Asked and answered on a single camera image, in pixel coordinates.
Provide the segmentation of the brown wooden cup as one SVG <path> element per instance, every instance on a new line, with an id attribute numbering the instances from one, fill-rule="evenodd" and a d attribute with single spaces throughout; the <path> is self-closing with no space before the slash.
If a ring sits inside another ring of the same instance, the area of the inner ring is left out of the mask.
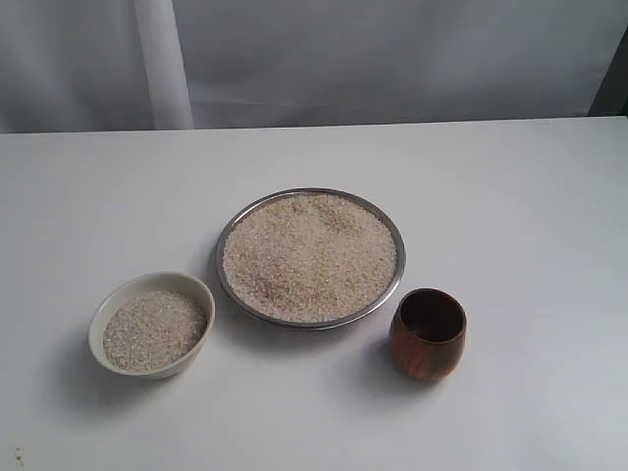
<path id="1" fill-rule="evenodd" d="M 467 317 L 450 294 L 418 288 L 403 297 L 393 315 L 389 339 L 399 371 L 420 381 L 440 381 L 459 364 Z"/>

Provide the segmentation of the white ceramic bowl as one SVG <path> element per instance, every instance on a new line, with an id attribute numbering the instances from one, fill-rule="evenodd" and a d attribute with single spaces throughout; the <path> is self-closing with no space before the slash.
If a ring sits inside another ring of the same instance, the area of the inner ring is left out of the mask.
<path id="1" fill-rule="evenodd" d="M 111 363 L 104 351 L 103 335 L 107 324 L 116 311 L 136 296 L 153 290 L 168 290 L 185 293 L 202 305 L 207 317 L 207 328 L 201 339 L 186 355 L 160 369 L 150 371 L 128 371 Z M 215 320 L 215 302 L 209 288 L 195 277 L 175 272 L 158 272 L 142 275 L 128 281 L 112 291 L 97 308 L 90 322 L 87 342 L 93 358 L 105 369 L 122 376 L 147 380 L 173 377 L 191 364 L 208 338 Z"/>

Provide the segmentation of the rice in white bowl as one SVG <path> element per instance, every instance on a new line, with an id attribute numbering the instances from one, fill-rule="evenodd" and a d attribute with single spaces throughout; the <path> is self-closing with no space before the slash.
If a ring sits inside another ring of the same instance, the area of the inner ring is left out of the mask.
<path id="1" fill-rule="evenodd" d="M 108 360 L 135 372 L 163 368 L 186 355 L 207 328 L 202 305 L 185 293 L 144 292 L 120 307 L 107 324 Z"/>

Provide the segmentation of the white backdrop curtain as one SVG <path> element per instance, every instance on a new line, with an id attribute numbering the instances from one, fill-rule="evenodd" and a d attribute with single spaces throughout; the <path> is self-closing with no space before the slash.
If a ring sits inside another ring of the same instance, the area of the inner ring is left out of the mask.
<path id="1" fill-rule="evenodd" d="M 578 117 L 623 1 L 5 1 L 1 130 Z"/>

